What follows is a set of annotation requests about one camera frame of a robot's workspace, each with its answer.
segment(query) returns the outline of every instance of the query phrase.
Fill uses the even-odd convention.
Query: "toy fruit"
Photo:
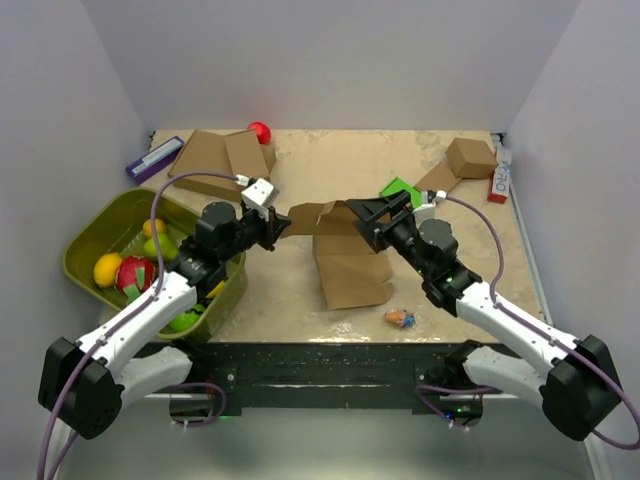
[[[151,260],[144,257],[125,258],[116,272],[115,289],[124,293],[129,301],[135,300],[153,283],[156,273]]]
[[[101,256],[93,267],[93,280],[99,287],[111,287],[116,282],[116,271],[122,263],[118,253]]]
[[[194,305],[193,308],[190,308],[171,320],[169,322],[169,328],[173,330],[174,333],[184,332],[196,324],[204,311],[205,308],[198,303]]]
[[[178,254],[178,249],[173,244],[169,236],[166,233],[159,233],[158,242],[160,242],[162,258],[165,260],[173,260],[173,258]],[[153,243],[153,238],[144,242],[143,250],[145,257],[152,260],[158,259],[158,252],[156,252],[156,244]]]
[[[223,280],[223,281],[221,281],[218,285],[216,285],[216,286],[213,288],[213,290],[211,290],[211,291],[207,294],[206,298],[213,298],[213,297],[215,297],[217,294],[219,294],[219,293],[222,291],[222,289],[224,288],[224,284],[225,284],[225,281],[224,281],[224,280]]]
[[[151,220],[147,220],[142,224],[142,232],[145,237],[151,238]],[[159,218],[156,218],[156,232],[158,232],[158,234],[167,233],[167,226]]]
[[[255,130],[258,136],[258,143],[269,145],[271,141],[271,130],[262,122],[253,122],[247,127],[247,130]]]

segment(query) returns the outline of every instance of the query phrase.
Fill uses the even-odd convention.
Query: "red ball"
[[[262,145],[269,145],[271,141],[271,129],[262,122],[253,122],[247,127],[247,130],[255,130],[258,136],[258,143]]]

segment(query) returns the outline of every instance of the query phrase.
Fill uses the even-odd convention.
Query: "red and white box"
[[[511,152],[499,146],[496,149],[498,167],[491,175],[489,195],[487,200],[494,203],[504,203],[509,198],[509,184],[511,183]]]

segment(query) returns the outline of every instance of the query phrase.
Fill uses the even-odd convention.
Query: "wooden table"
[[[161,130],[151,148],[174,135],[187,140],[192,130]],[[228,133],[216,130],[217,133]],[[488,132],[460,131],[345,131],[276,130],[273,142],[278,161],[271,181],[281,193],[278,211],[292,205],[335,199],[378,196],[393,177],[419,180],[456,136],[487,140]],[[158,188],[167,180],[160,172],[145,186]],[[540,317],[522,239],[509,204],[486,201],[487,180],[461,182],[451,193],[479,207],[493,222],[503,242],[506,272],[499,291],[521,308]],[[200,211],[212,197],[171,186],[166,195]],[[451,223],[460,244],[459,257],[490,280],[497,270],[497,254],[485,225],[463,207],[444,202],[437,217]],[[395,286],[393,298],[377,307],[327,310],[311,255],[311,239],[289,237],[275,252],[256,247],[247,252],[249,287],[218,334],[217,341],[372,341],[461,342],[490,341],[476,327],[434,308],[420,288],[419,277],[395,252],[388,251]],[[405,308],[415,313],[416,325],[399,330],[383,321],[386,310]]]

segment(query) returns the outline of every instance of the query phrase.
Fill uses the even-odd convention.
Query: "olive green plastic basket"
[[[63,269],[67,277],[118,311],[127,305],[127,297],[114,288],[98,287],[93,281],[93,267],[105,253],[118,252],[123,257],[144,255],[142,247],[147,239],[142,233],[142,225],[149,218],[155,193],[147,188],[135,188],[118,195],[73,239],[64,253]],[[157,215],[166,223],[167,235],[176,245],[194,232],[200,217],[166,197],[160,199]],[[229,279],[197,323],[180,333],[165,327],[158,337],[206,342],[215,335],[247,289],[244,262],[243,253],[227,264]]]

